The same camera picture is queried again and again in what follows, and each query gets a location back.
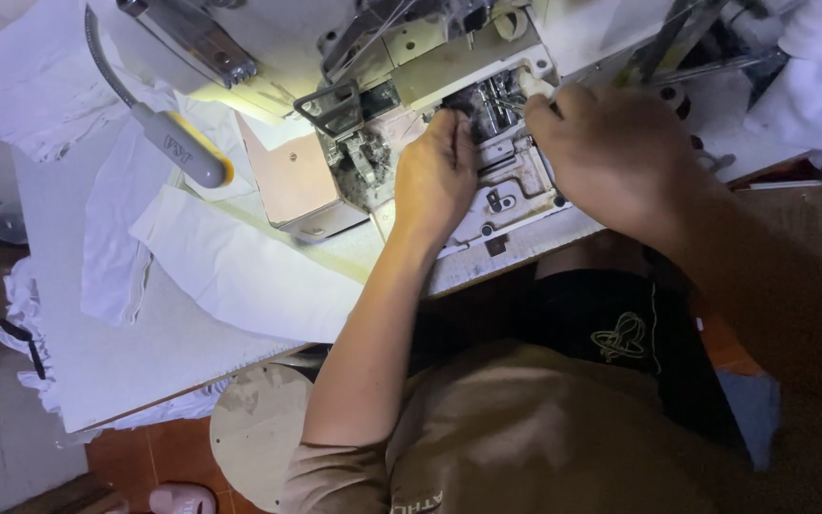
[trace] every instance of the person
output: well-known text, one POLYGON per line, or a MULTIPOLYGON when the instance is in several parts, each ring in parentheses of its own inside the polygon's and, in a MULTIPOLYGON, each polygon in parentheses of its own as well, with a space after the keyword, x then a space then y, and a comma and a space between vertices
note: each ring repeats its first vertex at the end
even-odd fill
POLYGON ((822 511, 822 257, 704 172, 659 99, 574 84, 555 103, 532 97, 525 122, 560 191, 622 253, 676 264, 782 384, 770 472, 672 421, 702 388, 663 414, 662 377, 686 370, 665 346, 691 337, 635 262, 545 258, 532 340, 466 349, 405 398, 418 298, 476 183, 469 121, 444 109, 399 159, 394 229, 313 387, 281 512, 822 511))

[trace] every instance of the orange floor tile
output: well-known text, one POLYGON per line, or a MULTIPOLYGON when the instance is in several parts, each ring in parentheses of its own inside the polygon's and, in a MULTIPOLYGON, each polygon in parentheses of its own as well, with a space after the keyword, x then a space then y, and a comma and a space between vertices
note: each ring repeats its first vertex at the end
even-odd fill
POLYGON ((133 430, 105 430, 85 445, 88 468, 129 501, 131 512, 148 512, 148 496, 164 482, 204 485, 217 497, 218 514, 260 514, 227 484, 211 455, 211 418, 175 420, 133 430))

